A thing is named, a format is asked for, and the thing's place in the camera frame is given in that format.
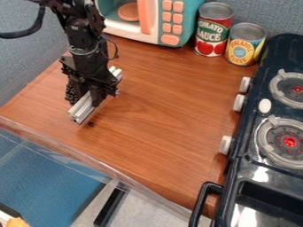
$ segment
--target oven door handle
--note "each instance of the oven door handle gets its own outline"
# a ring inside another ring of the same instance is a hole
[[[150,35],[152,33],[151,15],[150,15],[151,9],[149,9],[150,1],[151,0],[137,0],[141,32],[147,35]]]
[[[202,184],[201,190],[198,194],[196,205],[190,216],[189,227],[198,227],[198,221],[201,217],[208,195],[209,194],[221,195],[222,192],[223,192],[223,186],[219,184],[215,184],[213,182],[205,182],[204,184]]]

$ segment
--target can label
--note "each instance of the can label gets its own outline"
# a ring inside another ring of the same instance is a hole
[[[239,66],[250,66],[257,63],[260,59],[260,52],[265,43],[265,38],[249,42],[237,39],[231,35],[226,50],[226,58],[233,64]]]
[[[226,50],[231,22],[232,18],[215,21],[200,17],[198,20],[195,51],[207,57],[223,55]]]
[[[228,35],[229,30],[221,24],[203,19],[198,21],[197,36],[205,42],[223,42]]]

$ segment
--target wooden countertop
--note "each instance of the wooden countertop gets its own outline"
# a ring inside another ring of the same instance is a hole
[[[111,64],[124,70],[121,94],[93,113],[94,128],[69,120],[67,79],[58,62],[1,108],[3,117],[18,124],[2,117],[0,126],[103,170],[92,164],[94,158],[193,208],[202,183],[222,183],[227,159],[218,153],[219,143],[237,125],[239,114],[231,107],[241,78],[252,76],[255,67],[198,56],[189,44],[170,49],[114,39],[120,58]]]

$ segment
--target toy microwave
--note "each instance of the toy microwave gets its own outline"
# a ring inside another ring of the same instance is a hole
[[[181,47],[197,23],[204,0],[98,0],[105,32],[141,42]]]

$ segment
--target metal bracket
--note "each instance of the metal bracket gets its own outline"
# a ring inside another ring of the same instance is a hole
[[[109,71],[116,77],[118,81],[122,79],[122,69],[110,67]],[[92,106],[92,98],[88,91],[80,100],[68,111],[71,120],[82,124],[95,110]]]

